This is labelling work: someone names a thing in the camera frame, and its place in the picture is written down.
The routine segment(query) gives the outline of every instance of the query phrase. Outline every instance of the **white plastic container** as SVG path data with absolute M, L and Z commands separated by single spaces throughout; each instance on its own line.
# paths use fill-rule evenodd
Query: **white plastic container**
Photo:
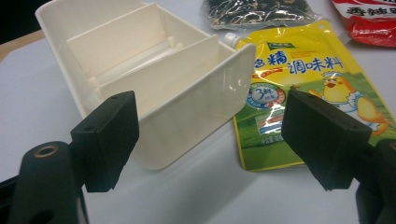
M 54 0 L 36 12 L 82 117 L 134 91 L 132 156 L 161 169 L 244 105 L 255 47 L 235 51 L 165 9 L 134 0 Z

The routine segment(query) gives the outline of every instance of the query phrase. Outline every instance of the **red snack package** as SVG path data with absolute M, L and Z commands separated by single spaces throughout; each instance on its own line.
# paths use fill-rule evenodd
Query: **red snack package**
M 332 0 L 352 39 L 396 48 L 396 0 Z

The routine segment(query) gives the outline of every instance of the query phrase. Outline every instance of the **white tabletop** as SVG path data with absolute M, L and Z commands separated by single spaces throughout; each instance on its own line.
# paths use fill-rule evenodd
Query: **white tabletop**
M 307 0 L 338 35 L 344 26 L 330 0 Z M 209 34 L 202 0 L 157 0 L 158 5 Z M 346 42 L 395 114 L 394 49 Z M 11 52 L 0 63 L 0 181 L 18 174 L 23 154 L 48 141 L 71 141 L 81 121 L 45 39 Z M 251 173 L 242 169 L 228 122 L 161 171 L 131 158 L 108 193 L 85 194 L 90 221 L 99 223 L 359 223 L 354 181 L 325 191 L 306 167 Z

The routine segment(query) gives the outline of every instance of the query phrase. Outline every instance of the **yellow seasoning bag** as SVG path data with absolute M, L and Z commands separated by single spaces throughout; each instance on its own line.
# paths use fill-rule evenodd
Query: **yellow seasoning bag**
M 303 163 L 280 134 L 289 89 L 315 94 L 372 128 L 372 145 L 396 136 L 394 118 L 327 21 L 255 31 L 235 48 L 248 43 L 257 47 L 256 73 L 245 107 L 233 118 L 245 169 Z

